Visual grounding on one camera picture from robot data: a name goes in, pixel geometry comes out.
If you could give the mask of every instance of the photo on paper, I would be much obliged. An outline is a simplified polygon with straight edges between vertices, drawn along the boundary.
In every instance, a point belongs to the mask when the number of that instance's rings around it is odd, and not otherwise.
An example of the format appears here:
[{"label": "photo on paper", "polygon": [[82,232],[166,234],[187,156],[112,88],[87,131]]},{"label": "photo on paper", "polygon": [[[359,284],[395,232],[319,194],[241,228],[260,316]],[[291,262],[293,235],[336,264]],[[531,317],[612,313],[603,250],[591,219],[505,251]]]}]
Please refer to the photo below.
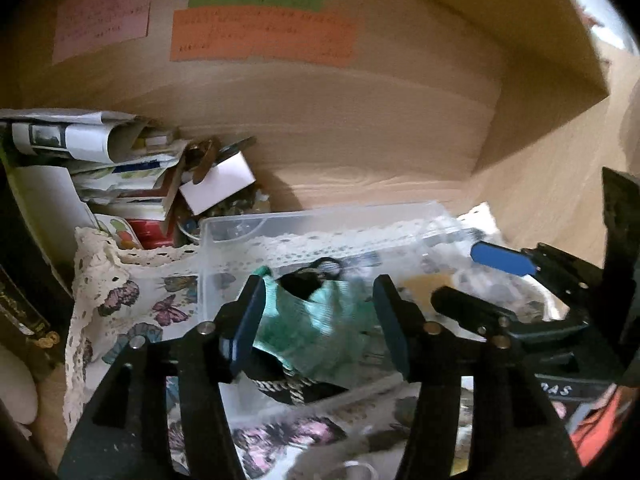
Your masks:
[{"label": "photo on paper", "polygon": [[66,150],[65,126],[61,124],[30,124],[29,143],[37,153],[72,158]]}]

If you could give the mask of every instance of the clear plastic box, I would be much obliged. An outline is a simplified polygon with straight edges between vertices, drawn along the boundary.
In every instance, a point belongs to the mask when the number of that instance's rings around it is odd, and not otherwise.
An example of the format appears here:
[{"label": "clear plastic box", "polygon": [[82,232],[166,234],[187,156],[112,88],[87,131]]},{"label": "clear plastic box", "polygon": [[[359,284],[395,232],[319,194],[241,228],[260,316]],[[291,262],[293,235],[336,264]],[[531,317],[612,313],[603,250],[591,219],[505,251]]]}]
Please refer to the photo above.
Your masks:
[{"label": "clear plastic box", "polygon": [[[322,256],[348,258],[381,248],[409,247],[429,232],[447,228],[459,226],[437,202],[206,219],[200,228],[200,319],[213,319],[262,265],[272,267],[278,276],[287,267],[300,268]],[[408,251],[402,265],[419,269],[419,259],[419,254]],[[390,266],[380,270],[390,271],[393,278],[394,266]]]}]

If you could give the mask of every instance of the orange sticky note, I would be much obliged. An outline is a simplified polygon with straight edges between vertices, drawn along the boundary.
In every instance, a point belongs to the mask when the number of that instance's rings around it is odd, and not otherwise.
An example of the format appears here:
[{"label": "orange sticky note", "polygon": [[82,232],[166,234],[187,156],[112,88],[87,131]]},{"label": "orange sticky note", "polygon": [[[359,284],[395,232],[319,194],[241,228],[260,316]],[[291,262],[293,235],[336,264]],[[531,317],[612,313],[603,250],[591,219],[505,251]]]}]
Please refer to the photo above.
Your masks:
[{"label": "orange sticky note", "polygon": [[67,0],[58,7],[53,63],[146,36],[151,0]]},{"label": "orange sticky note", "polygon": [[347,66],[356,25],[332,12],[213,6],[174,11],[171,61],[249,56]]}]

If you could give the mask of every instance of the orange cloth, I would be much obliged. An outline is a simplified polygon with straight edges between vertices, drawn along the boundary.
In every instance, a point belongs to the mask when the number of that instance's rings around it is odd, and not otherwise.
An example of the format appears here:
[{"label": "orange cloth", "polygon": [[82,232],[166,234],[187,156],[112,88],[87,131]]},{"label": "orange cloth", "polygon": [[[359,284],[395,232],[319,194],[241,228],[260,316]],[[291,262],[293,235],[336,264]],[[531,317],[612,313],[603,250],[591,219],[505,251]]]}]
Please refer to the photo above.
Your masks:
[{"label": "orange cloth", "polygon": [[593,460],[612,437],[620,394],[620,389],[617,389],[606,406],[585,418],[570,435],[583,466]]}]

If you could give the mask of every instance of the metal pin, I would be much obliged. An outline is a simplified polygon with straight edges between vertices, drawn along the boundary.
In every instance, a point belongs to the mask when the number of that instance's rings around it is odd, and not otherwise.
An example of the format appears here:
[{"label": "metal pin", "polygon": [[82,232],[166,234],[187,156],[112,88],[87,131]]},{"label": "metal pin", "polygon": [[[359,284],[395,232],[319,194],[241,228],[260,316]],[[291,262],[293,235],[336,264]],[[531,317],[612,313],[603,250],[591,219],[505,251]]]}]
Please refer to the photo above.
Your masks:
[{"label": "metal pin", "polygon": [[203,321],[196,327],[196,330],[201,335],[210,334],[215,329],[216,329],[216,324],[213,321]]},{"label": "metal pin", "polygon": [[134,350],[138,350],[139,348],[142,348],[145,345],[145,343],[146,343],[146,338],[143,335],[137,335],[131,338],[131,341],[129,341],[129,346]]},{"label": "metal pin", "polygon": [[427,321],[422,329],[429,335],[438,335],[442,332],[442,325],[440,323],[436,323],[435,321]]},{"label": "metal pin", "polygon": [[506,350],[511,346],[511,339],[505,335],[495,335],[491,338],[491,342],[500,350]]}]

